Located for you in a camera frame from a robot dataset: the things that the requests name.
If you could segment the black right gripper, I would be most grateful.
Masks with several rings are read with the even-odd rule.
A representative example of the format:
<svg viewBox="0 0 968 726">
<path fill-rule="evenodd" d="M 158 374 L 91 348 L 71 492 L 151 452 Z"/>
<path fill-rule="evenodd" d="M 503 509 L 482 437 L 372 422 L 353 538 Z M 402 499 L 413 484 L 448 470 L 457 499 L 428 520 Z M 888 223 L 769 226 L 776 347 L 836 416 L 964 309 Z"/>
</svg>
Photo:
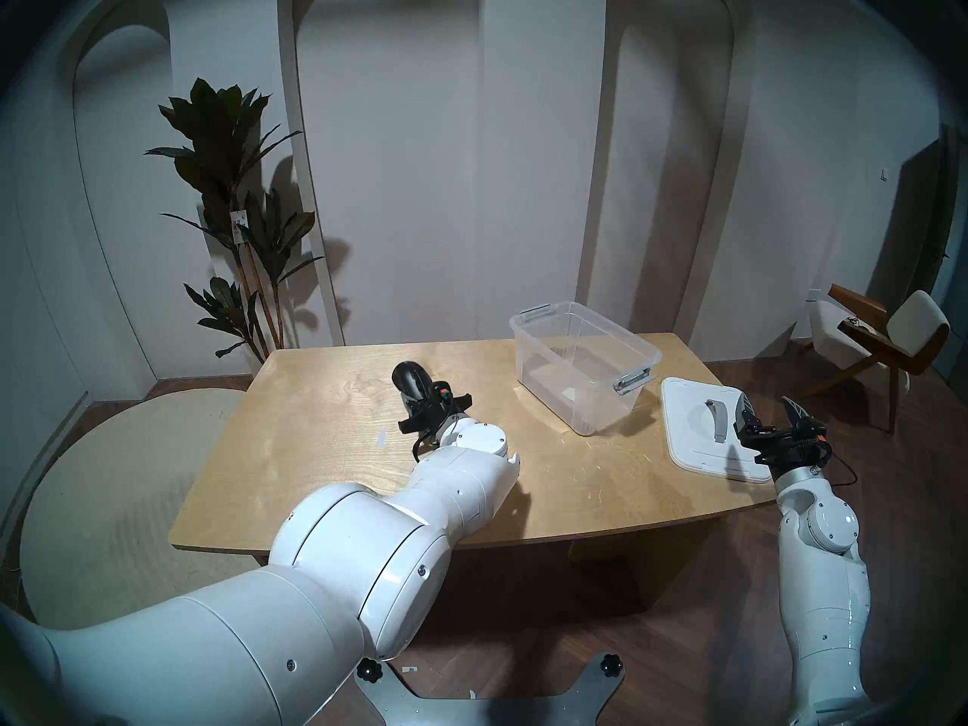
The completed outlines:
<svg viewBox="0 0 968 726">
<path fill-rule="evenodd" d="M 761 426 L 761 421 L 747 396 L 738 396 L 734 428 L 740 444 L 755 451 L 754 463 L 765 465 L 771 475 L 784 475 L 800 467 L 823 468 L 833 456 L 826 440 L 827 428 L 798 403 L 781 399 L 791 428 L 778 430 Z"/>
</svg>

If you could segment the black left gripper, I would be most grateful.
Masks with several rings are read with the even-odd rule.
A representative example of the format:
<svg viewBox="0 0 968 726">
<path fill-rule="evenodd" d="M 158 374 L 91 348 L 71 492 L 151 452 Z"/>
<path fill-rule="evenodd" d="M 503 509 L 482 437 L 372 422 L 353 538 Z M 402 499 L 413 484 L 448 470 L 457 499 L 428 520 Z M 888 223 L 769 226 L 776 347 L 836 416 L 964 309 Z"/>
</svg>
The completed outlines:
<svg viewBox="0 0 968 726">
<path fill-rule="evenodd" d="M 398 423 L 402 434 L 434 434 L 449 416 L 464 413 L 473 403 L 472 394 L 455 396 L 445 380 L 404 380 L 398 389 L 408 412 Z"/>
</svg>

